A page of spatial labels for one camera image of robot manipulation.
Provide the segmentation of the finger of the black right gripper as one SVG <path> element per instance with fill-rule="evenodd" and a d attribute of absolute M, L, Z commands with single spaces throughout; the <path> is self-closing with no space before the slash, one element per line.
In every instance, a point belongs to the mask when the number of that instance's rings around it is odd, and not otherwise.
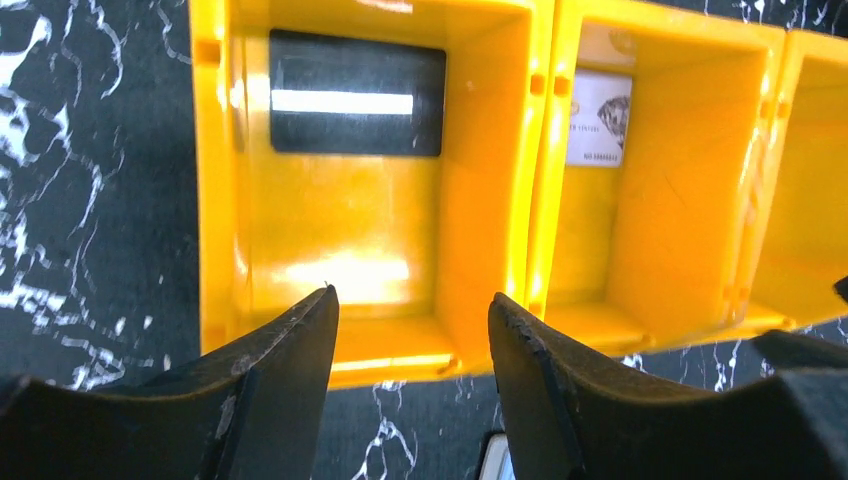
<path fill-rule="evenodd" d="M 780 292 L 788 297 L 790 310 L 821 310 L 807 306 L 816 302 L 847 304 L 847 277 L 835 282 L 824 280 L 785 280 Z M 847 346 L 804 334 L 772 329 L 751 340 L 757 352 L 776 370 L 835 369 L 847 370 Z"/>

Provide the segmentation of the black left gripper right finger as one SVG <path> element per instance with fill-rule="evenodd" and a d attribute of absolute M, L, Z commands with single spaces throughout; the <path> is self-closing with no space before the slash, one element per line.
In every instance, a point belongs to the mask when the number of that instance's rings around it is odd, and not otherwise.
<path fill-rule="evenodd" d="M 504 294 L 488 335 L 520 479 L 843 479 L 847 370 L 776 370 L 726 392 L 628 367 Z"/>

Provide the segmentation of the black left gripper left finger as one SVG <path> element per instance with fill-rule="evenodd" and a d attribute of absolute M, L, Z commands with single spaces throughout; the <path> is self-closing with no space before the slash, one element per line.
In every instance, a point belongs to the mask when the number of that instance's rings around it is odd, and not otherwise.
<path fill-rule="evenodd" d="M 266 325 L 140 385 L 1 380 L 5 479 L 307 479 L 339 320 L 315 290 Z"/>

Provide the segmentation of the yellow plastic triple bin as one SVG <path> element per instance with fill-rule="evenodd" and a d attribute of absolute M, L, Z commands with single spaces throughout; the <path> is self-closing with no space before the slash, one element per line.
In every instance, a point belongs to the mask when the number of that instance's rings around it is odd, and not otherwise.
<path fill-rule="evenodd" d="M 823 34 L 646 1 L 193 1 L 200 345 L 331 285 L 330 384 L 491 368 L 503 293 L 610 356 L 807 327 L 847 272 L 847 5 Z M 437 157 L 281 153 L 269 36 L 443 50 Z M 575 73 L 633 79 L 618 168 L 566 165 Z"/>

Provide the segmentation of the black credit card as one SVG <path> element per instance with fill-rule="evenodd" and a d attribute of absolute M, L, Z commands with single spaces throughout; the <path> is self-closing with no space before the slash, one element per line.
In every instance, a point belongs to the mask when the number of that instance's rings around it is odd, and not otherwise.
<path fill-rule="evenodd" d="M 271 145 L 281 153 L 437 157 L 446 76 L 443 50 L 273 30 Z"/>

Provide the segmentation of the grey card holder wallet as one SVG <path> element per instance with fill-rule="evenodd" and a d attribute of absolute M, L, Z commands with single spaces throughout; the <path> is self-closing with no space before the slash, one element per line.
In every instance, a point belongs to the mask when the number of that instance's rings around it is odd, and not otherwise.
<path fill-rule="evenodd" d="M 479 480 L 515 480 L 505 433 L 496 433 L 488 441 L 478 475 Z"/>

